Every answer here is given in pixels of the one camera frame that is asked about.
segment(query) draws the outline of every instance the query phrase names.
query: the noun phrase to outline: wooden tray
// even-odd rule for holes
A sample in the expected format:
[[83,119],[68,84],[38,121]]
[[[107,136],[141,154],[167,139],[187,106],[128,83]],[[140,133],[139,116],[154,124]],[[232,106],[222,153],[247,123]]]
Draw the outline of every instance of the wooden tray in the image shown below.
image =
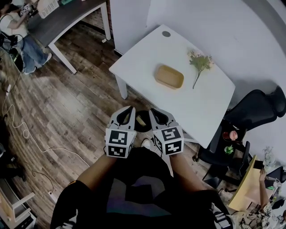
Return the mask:
[[169,88],[178,89],[183,85],[184,75],[173,68],[162,65],[159,67],[155,79]]

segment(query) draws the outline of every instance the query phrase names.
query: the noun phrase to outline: desk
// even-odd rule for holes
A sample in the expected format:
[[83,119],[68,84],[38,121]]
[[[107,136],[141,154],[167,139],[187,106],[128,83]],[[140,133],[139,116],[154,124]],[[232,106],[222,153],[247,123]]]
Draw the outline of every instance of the desk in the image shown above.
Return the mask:
[[[171,36],[165,37],[163,31]],[[165,25],[133,46],[109,69],[115,76],[122,98],[126,84],[156,107],[171,113],[190,135],[189,141],[207,148],[217,131],[232,98],[235,86],[218,68],[201,73],[194,89],[197,70],[189,64],[187,53],[197,49],[192,43]],[[155,80],[159,66],[170,66],[184,75],[181,88],[173,90]]]
[[55,46],[55,42],[80,20],[93,11],[101,9],[106,39],[110,40],[109,22],[106,8],[106,0],[73,0],[72,2],[58,7],[45,19],[39,14],[30,18],[28,23],[29,32],[44,46],[48,46],[57,57],[71,70],[76,69],[68,62],[64,55]]
[[[14,193],[12,188],[9,186],[8,182],[5,179],[0,179],[0,218],[2,221],[8,226],[10,229],[14,228],[34,228],[36,218],[35,216],[30,212],[29,209],[27,209],[23,203],[28,200],[27,197],[23,198],[22,200],[19,200],[17,195]],[[17,215],[17,221],[14,220],[13,217],[8,217],[8,212],[11,207],[10,204],[18,204],[17,207],[15,207],[14,212],[11,212],[10,214]],[[21,227],[22,223],[28,218],[31,217],[33,220],[30,223],[30,225],[26,225],[26,227]]]
[[[230,200],[229,207],[236,211],[246,211],[251,202],[260,204],[259,177],[260,170],[254,168],[257,156],[254,156],[238,189]],[[268,198],[273,190],[266,189]]]

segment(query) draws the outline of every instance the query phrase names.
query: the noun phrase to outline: white cable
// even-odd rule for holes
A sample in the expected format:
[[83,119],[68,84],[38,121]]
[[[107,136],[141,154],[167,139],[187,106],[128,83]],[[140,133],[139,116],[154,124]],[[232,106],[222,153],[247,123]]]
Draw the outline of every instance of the white cable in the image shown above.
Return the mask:
[[[8,97],[8,96],[6,96],[6,98],[5,98],[5,100],[4,100],[4,103],[3,103],[3,105],[2,105],[2,113],[3,113],[3,114],[4,114],[3,107],[4,107],[4,104],[5,104],[5,102],[6,102],[7,97]],[[79,154],[77,154],[77,153],[75,153],[75,152],[72,152],[72,151],[70,151],[70,150],[68,150],[68,149],[66,149],[66,148],[49,148],[49,149],[43,151],[43,150],[39,147],[39,145],[37,144],[37,142],[35,141],[35,139],[33,138],[33,136],[31,135],[31,132],[30,132],[30,130],[29,130],[29,128],[28,128],[27,123],[22,122],[19,126],[17,126],[17,127],[14,126],[14,118],[15,118],[15,106],[14,106],[14,104],[12,104],[12,105],[9,107],[9,109],[8,109],[7,112],[4,114],[4,116],[9,112],[9,110],[11,109],[11,107],[14,108],[13,121],[12,121],[12,126],[13,126],[13,128],[19,128],[20,126],[22,126],[23,124],[25,124],[25,125],[26,125],[26,129],[23,131],[23,137],[26,138],[26,139],[28,139],[28,137],[31,136],[31,138],[33,139],[34,143],[36,144],[36,146],[39,148],[39,150],[40,150],[42,153],[45,153],[45,152],[47,152],[47,151],[49,151],[49,150],[58,150],[58,149],[66,150],[66,151],[68,151],[68,152],[70,152],[70,153],[73,153],[73,154],[77,155],[77,156],[89,167],[88,163],[87,163]]]

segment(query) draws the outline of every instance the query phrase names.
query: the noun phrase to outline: table leg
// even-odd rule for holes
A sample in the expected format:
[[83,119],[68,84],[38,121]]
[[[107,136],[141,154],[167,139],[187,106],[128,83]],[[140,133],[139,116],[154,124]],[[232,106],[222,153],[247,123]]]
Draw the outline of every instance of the table leg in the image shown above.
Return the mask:
[[76,73],[76,69],[71,65],[70,62],[65,58],[65,56],[60,52],[54,43],[49,44],[49,48],[56,54],[56,56],[71,70],[73,74]]
[[193,142],[193,143],[198,143],[197,140],[195,140],[194,138],[192,138],[191,135],[189,135],[188,133],[183,133],[184,134],[184,140],[188,141],[188,142]]
[[116,81],[117,81],[117,84],[118,84],[118,87],[119,87],[119,91],[120,91],[120,94],[121,94],[121,97],[126,99],[127,98],[127,87],[126,87],[126,83],[123,79],[121,79],[120,77],[116,76]]
[[105,36],[106,36],[107,40],[110,40],[111,39],[111,35],[110,35],[110,29],[109,29],[109,21],[108,21],[108,13],[107,13],[106,2],[101,4],[100,10],[101,10],[103,26],[104,26],[104,30],[105,30]]

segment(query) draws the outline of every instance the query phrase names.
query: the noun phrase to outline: white shoe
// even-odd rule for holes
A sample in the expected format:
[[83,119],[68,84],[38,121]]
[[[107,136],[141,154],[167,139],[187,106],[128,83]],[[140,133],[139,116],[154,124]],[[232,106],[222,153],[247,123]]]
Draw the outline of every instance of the white shoe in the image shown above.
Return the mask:
[[25,72],[24,74],[25,74],[25,75],[29,75],[29,74],[33,73],[34,71],[36,71],[36,69],[37,69],[37,68],[35,67],[35,69],[34,69],[32,72]]
[[48,57],[47,57],[47,59],[46,59],[46,61],[45,61],[45,63],[48,62],[51,58],[52,58],[52,54],[49,53],[49,54],[48,54]]
[[149,139],[145,139],[142,144],[141,144],[141,147],[145,147],[147,149],[150,149],[151,148],[151,141]]

